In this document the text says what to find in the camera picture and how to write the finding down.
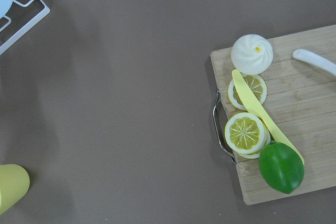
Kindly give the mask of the yellow lemon slice front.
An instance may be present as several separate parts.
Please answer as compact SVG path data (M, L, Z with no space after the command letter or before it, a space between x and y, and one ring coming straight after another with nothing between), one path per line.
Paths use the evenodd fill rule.
M262 149L270 143L270 133L264 123L247 112L238 113L227 121L224 137L234 152L247 159L259 158Z

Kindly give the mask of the yellow plastic knife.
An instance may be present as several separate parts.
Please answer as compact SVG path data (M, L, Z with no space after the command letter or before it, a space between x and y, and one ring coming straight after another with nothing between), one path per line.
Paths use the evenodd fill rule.
M289 141L280 128L275 124L261 103L257 100L252 90L249 88L242 74L237 70L232 71L234 86L246 110L260 118L276 142L285 144L294 150L300 157L303 164L305 160L296 147Z

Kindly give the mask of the white plastic spoon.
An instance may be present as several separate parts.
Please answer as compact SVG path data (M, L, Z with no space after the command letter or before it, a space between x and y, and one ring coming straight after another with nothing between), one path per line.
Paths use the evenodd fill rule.
M293 58L318 67L335 76L335 64L314 52L297 49L292 54Z

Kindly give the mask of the green toy lime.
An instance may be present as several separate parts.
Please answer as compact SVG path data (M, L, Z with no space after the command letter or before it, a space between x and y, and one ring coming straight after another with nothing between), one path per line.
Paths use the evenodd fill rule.
M260 153L259 170L271 188L290 194L301 185L305 168L292 148L283 143L271 142Z

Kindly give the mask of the yellow plastic cup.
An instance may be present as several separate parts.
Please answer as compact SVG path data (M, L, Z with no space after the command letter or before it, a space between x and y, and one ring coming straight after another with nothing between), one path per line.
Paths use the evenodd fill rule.
M1 165L1 215L26 195L29 186L29 174L23 167Z

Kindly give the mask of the wooden cutting board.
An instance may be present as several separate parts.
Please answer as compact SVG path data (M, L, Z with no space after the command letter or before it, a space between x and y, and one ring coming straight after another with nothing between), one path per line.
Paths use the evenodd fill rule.
M261 77L267 85L263 107L304 157L305 176L291 194L269 187L258 161L234 153L237 174L247 205L335 187L335 76L296 60L292 53L306 49L335 63L335 25L269 39L274 52ZM227 90L234 66L231 48L211 52L211 62L224 111L230 119L242 112L229 101Z

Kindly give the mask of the white toy bun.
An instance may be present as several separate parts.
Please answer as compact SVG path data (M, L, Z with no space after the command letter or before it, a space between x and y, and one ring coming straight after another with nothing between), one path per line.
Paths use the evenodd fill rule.
M273 55L271 43L256 34L240 37L235 41L231 50L234 67L247 75L264 72L272 63Z

